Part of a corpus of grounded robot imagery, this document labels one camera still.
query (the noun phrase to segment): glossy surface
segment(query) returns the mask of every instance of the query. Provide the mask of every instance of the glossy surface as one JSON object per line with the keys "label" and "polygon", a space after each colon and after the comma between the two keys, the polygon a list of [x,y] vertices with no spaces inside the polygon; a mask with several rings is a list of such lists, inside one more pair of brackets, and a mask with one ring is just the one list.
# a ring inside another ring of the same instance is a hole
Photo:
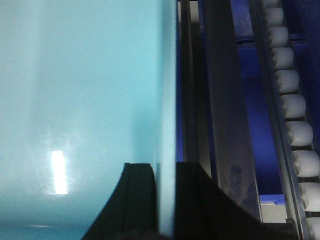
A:
{"label": "glossy surface", "polygon": [[127,162],[159,166],[169,222],[175,9],[173,0],[0,2],[0,239],[80,239]]}

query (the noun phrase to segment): metal frame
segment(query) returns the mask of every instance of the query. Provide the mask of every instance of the metal frame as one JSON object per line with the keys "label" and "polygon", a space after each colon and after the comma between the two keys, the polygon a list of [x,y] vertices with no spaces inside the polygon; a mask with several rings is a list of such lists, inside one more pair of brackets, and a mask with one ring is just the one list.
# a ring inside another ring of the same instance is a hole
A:
{"label": "metal frame", "polygon": [[257,0],[249,0],[249,4],[253,32],[255,33],[255,43],[260,59],[262,82],[266,89],[265,94],[269,108],[270,121],[279,157],[281,180],[283,191],[286,196],[287,215],[294,220],[299,239],[309,240],[306,213],[303,208],[299,189],[299,180],[295,174],[292,148],[289,144],[286,121],[282,115],[280,95],[276,86],[276,76],[269,48],[262,3]]}
{"label": "metal frame", "polygon": [[261,221],[255,163],[229,0],[202,0],[210,115],[219,187]]}

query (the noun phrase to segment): metal rail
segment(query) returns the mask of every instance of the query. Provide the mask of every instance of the metal rail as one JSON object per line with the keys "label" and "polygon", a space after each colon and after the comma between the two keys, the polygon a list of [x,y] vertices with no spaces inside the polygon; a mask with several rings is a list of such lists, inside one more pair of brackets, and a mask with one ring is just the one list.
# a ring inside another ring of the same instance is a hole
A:
{"label": "metal rail", "polygon": [[181,85],[184,156],[186,162],[199,161],[198,123],[195,96],[190,0],[181,0]]}
{"label": "metal rail", "polygon": [[231,3],[202,0],[211,125],[219,187],[261,220]]}

